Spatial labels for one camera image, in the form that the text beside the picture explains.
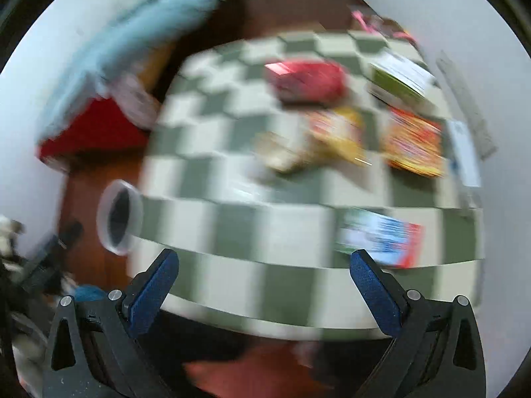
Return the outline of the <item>red bed sheet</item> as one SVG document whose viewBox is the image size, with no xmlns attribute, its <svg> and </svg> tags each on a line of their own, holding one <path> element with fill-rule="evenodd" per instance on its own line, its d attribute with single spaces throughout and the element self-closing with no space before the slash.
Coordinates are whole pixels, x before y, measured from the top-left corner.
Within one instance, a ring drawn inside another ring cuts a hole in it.
<svg viewBox="0 0 531 398">
<path fill-rule="evenodd" d="M 60 135 L 39 143 L 38 158 L 71 159 L 95 151 L 145 147 L 148 132 L 135 126 L 114 99 L 93 99 Z"/>
</svg>

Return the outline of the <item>green white checkered tablecloth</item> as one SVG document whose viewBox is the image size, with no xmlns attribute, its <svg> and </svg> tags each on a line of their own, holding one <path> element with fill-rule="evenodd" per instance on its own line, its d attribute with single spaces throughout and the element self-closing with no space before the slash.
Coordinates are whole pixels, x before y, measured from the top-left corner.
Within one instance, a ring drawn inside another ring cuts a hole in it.
<svg viewBox="0 0 531 398">
<path fill-rule="evenodd" d="M 416 63 L 402 40 L 350 31 L 239 40 L 186 58 L 168 93 L 139 177 L 144 217 L 130 276 L 162 249 L 180 272 L 171 313 L 279 339 L 375 338 L 379 332 L 336 249 L 343 216 L 369 209 L 422 227 L 414 268 L 396 278 L 424 297 L 481 302 L 480 212 L 461 210 L 455 175 L 428 179 L 388 166 L 381 149 L 390 111 L 369 94 L 368 64 L 383 48 Z M 301 132 L 267 84 L 278 58 L 332 59 L 348 73 L 348 102 L 364 123 L 366 166 L 340 162 L 290 176 L 258 175 L 255 137 Z"/>
</svg>

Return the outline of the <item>long white slim box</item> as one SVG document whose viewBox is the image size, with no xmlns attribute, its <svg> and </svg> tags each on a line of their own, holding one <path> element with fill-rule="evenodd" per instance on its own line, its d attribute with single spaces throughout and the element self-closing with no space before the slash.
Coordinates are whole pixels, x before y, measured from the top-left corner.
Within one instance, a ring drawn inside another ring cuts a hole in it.
<svg viewBox="0 0 531 398">
<path fill-rule="evenodd" d="M 454 168 L 461 183 L 467 188 L 480 189 L 483 186 L 481 174 L 472 135 L 467 125 L 455 119 L 449 120 L 446 125 L 452 146 Z"/>
</svg>

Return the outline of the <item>yellow snack bag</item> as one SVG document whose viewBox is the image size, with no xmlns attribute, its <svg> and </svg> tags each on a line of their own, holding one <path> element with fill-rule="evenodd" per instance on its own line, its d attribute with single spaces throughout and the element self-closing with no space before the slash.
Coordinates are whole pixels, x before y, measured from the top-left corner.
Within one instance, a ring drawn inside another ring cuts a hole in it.
<svg viewBox="0 0 531 398">
<path fill-rule="evenodd" d="M 279 174 L 336 160 L 357 166 L 369 164 L 365 159 L 362 115 L 349 107 L 302 113 L 289 138 L 271 131 L 260 133 L 255 152 L 266 168 Z"/>
</svg>

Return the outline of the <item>white wall socket strip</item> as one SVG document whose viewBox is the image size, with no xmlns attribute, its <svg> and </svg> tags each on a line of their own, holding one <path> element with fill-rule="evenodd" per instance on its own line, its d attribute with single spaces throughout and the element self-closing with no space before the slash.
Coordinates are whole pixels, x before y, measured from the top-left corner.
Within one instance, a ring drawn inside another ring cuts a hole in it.
<svg viewBox="0 0 531 398">
<path fill-rule="evenodd" d="M 488 127 L 483 112 L 475 101 L 467 83 L 454 61 L 442 50 L 436 59 L 436 65 L 445 77 L 445 82 L 455 96 L 461 112 L 466 119 L 473 137 L 476 151 L 483 161 L 491 157 L 498 150 L 492 132 Z"/>
</svg>

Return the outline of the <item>pink plastic toy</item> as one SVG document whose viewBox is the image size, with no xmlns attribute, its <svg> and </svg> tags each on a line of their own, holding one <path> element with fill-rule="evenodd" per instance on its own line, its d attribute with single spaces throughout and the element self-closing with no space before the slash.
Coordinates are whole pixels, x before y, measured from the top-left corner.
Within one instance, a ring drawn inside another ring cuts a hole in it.
<svg viewBox="0 0 531 398">
<path fill-rule="evenodd" d="M 376 34 L 387 39 L 400 39 L 415 45 L 417 41 L 395 20 L 383 18 L 367 8 L 353 8 L 351 10 L 352 29 L 355 31 Z"/>
</svg>

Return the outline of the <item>blue cloth on floor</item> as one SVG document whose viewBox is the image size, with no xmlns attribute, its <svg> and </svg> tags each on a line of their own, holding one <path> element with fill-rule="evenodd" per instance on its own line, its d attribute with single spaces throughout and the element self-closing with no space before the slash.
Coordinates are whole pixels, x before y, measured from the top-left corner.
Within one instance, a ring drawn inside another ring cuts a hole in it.
<svg viewBox="0 0 531 398">
<path fill-rule="evenodd" d="M 91 302 L 105 299 L 107 293 L 97 286 L 82 285 L 78 286 L 74 293 L 77 302 Z"/>
</svg>

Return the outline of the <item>white round trash bin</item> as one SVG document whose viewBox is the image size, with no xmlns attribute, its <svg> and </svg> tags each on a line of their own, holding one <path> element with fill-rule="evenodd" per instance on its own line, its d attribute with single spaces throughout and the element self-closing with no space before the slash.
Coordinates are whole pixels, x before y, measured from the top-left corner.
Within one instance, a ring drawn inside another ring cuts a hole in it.
<svg viewBox="0 0 531 398">
<path fill-rule="evenodd" d="M 101 245 L 117 256 L 126 256 L 134 246 L 143 221 L 142 197 L 124 180 L 112 181 L 102 193 L 96 212 L 96 230 Z"/>
</svg>

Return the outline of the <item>crushed red soda can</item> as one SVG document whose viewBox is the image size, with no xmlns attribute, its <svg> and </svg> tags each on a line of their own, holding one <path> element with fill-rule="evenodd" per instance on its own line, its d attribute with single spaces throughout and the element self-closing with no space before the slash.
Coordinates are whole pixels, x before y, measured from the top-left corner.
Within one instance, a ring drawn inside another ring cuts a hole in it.
<svg viewBox="0 0 531 398">
<path fill-rule="evenodd" d="M 279 101 L 330 104 L 346 93 L 344 67 L 334 61 L 288 59 L 265 64 L 265 79 Z"/>
</svg>

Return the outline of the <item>pure milk carton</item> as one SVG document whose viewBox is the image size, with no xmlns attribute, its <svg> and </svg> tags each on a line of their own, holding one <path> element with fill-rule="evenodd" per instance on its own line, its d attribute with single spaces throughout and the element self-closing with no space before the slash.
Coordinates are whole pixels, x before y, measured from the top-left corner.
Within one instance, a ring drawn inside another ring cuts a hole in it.
<svg viewBox="0 0 531 398">
<path fill-rule="evenodd" d="M 351 254 L 367 251 L 381 265 L 409 269 L 417 263 L 421 225 L 365 209 L 348 209 L 340 222 L 336 248 Z"/>
</svg>

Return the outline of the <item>green white tissue box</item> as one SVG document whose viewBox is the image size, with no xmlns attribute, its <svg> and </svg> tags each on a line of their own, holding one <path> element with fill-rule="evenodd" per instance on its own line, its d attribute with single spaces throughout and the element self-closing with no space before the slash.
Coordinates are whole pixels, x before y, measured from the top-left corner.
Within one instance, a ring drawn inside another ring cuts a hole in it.
<svg viewBox="0 0 531 398">
<path fill-rule="evenodd" d="M 414 61 L 383 50 L 369 61 L 372 84 L 408 105 L 425 101 L 435 76 Z"/>
</svg>

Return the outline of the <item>pink patterned bed cloth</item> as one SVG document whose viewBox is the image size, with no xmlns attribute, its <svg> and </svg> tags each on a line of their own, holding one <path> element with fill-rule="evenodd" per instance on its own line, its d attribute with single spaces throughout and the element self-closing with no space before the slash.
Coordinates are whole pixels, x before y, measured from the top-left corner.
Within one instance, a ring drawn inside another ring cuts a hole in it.
<svg viewBox="0 0 531 398">
<path fill-rule="evenodd" d="M 146 91 L 138 76 L 120 76 L 111 85 L 110 95 L 130 123 L 144 130 L 154 128 L 161 104 Z"/>
</svg>

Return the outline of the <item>orange red snack bag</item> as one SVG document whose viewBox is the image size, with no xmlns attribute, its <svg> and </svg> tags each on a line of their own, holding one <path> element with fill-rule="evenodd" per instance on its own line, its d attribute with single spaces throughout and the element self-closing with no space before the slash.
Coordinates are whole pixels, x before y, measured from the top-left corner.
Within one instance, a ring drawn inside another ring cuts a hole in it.
<svg viewBox="0 0 531 398">
<path fill-rule="evenodd" d="M 391 108 L 383 155 L 388 164 L 424 177 L 443 175 L 442 130 L 416 113 Z"/>
</svg>

